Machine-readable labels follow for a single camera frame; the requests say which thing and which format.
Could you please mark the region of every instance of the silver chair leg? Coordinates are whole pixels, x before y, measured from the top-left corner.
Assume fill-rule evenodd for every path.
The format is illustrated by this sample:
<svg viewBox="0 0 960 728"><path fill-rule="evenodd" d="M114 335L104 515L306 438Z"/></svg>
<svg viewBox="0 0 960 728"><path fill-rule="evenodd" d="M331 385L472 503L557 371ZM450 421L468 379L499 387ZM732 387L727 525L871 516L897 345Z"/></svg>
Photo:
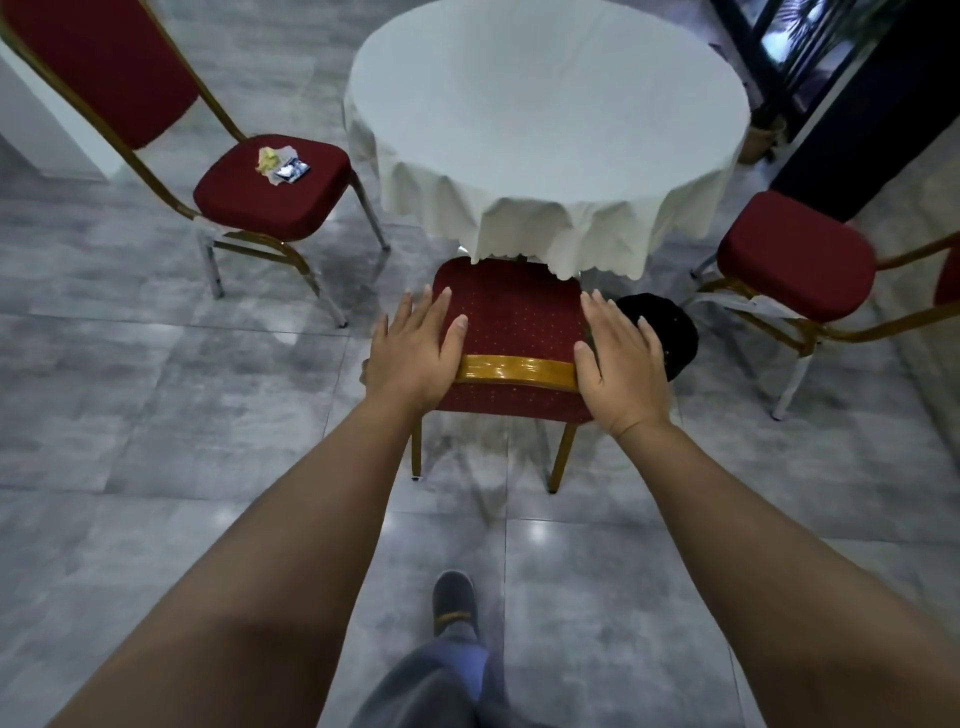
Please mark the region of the silver chair leg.
<svg viewBox="0 0 960 728"><path fill-rule="evenodd" d="M702 262L700 265L698 265L696 268L690 271L690 277L693 279L699 280L700 276L704 274L707 268L713 265L713 263L715 263L716 261L717 261L716 253L714 253L713 255L708 255L707 259L704 262Z"/></svg>
<svg viewBox="0 0 960 728"><path fill-rule="evenodd" d="M310 273L304 273L303 279L306 280L306 284L309 285L313 290L314 295L323 301L326 307L330 309L330 313L333 315L333 320L337 322L337 327L346 328L347 317L340 309L340 306L333 302L333 299L330 298L330 294L326 292L326 289L321 286L320 277L311 271Z"/></svg>
<svg viewBox="0 0 960 728"><path fill-rule="evenodd" d="M220 268L217 267L217 258L213 253L213 242L197 235L197 243L200 246L200 264L204 268L206 282L210 284L210 293L213 294L213 298L222 299L224 286L220 282Z"/></svg>
<svg viewBox="0 0 960 728"><path fill-rule="evenodd" d="M350 186L353 187L353 191L357 193L357 198L360 200L360 207L363 208L363 211L367 214L367 219L370 220L370 227L373 228L373 234L376 235L377 242L380 243L380 247L385 250L390 250L390 243L387 242L386 238L383 236L383 230L380 228L380 221L376 219L376 214L373 212L373 206L370 204L370 198L367 197L367 190L363 188L363 184L360 183L360 178L357 176L356 172L353 173L353 179L350 181Z"/></svg>
<svg viewBox="0 0 960 728"><path fill-rule="evenodd" d="M810 368L810 360L812 358L813 354L801 356L797 359L797 363L793 365L793 374L790 375L790 381L787 382L786 389L783 390L783 394L780 395L777 406L774 408L774 420L779 422L786 415L786 408L790 406L790 401L792 401L793 396L797 394L800 383L804 381L806 370Z"/></svg>

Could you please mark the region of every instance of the tablecloth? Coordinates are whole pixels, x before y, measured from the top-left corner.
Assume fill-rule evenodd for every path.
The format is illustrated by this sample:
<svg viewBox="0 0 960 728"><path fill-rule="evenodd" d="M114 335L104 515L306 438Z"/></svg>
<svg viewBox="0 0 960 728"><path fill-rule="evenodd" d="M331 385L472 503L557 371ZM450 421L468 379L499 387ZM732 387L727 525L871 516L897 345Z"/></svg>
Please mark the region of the tablecloth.
<svg viewBox="0 0 960 728"><path fill-rule="evenodd" d="M705 42L602 0L420 6L363 43L344 99L385 209L561 279L638 279L669 231L704 236L748 121Z"/></svg>

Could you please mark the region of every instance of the red chair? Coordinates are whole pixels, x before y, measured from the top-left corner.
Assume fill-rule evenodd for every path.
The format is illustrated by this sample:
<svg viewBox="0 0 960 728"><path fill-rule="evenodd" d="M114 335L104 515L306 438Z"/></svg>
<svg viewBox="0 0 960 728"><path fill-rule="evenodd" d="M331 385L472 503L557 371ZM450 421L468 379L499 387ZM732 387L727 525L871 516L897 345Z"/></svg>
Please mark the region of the red chair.
<svg viewBox="0 0 960 728"><path fill-rule="evenodd" d="M930 308L860 331L829 325L867 301L877 271L947 249ZM721 278L705 283L691 303L719 303L798 354L793 375L774 409L775 420L783 419L821 339L876 341L960 315L960 232L910 253L877 260L859 232L778 192L754 196L716 255L692 271L694 278L714 262ZM758 316L784 320L799 338Z"/></svg>
<svg viewBox="0 0 960 728"><path fill-rule="evenodd" d="M566 423L548 490L556 493L577 427L589 422L577 390L573 345L588 340L577 280L558 280L545 265L457 257L433 280L435 295L453 290L444 330L469 318L460 371L437 409L533 417ZM413 432L413 477L420 477L421 426Z"/></svg>
<svg viewBox="0 0 960 728"><path fill-rule="evenodd" d="M390 250L344 150L280 134L244 136L138 0L0 0L0 38L93 125L163 202L191 220L202 215L238 229L201 241L214 297L224 295L213 253L220 248L293 266L329 305L337 324L347 325L319 277L290 245L316 232L351 186L380 246ZM199 211L177 199L135 151L169 129L198 97L237 141L197 184ZM273 186L255 171L258 150L288 144L311 170L294 184Z"/></svg>

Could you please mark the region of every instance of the forearm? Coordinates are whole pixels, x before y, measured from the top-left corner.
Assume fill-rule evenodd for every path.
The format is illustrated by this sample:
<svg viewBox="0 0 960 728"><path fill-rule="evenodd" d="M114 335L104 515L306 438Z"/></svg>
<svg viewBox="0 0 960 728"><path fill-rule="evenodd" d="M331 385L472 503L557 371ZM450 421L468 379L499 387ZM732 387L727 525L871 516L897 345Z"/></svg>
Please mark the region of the forearm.
<svg viewBox="0 0 960 728"><path fill-rule="evenodd" d="M388 402L360 404L161 599L54 725L315 725L412 422Z"/></svg>
<svg viewBox="0 0 960 728"><path fill-rule="evenodd" d="M955 675L949 639L916 608L727 473L681 430L635 428L621 446L752 685L778 670L816 666L861 666L888 677L926 666ZM802 687L798 674L792 679ZM769 705L771 694L758 699Z"/></svg>

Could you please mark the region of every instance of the black round object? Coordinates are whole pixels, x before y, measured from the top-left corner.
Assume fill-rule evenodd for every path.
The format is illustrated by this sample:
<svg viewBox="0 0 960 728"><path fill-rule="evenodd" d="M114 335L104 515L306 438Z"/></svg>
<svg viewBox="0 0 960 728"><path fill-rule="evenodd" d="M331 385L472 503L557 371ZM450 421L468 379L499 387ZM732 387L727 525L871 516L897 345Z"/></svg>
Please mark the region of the black round object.
<svg viewBox="0 0 960 728"><path fill-rule="evenodd" d="M700 344L700 335L693 321L678 305L652 293L638 293L617 299L617 307L636 324L645 318L663 345L663 368L667 381L672 381L693 361Z"/></svg>

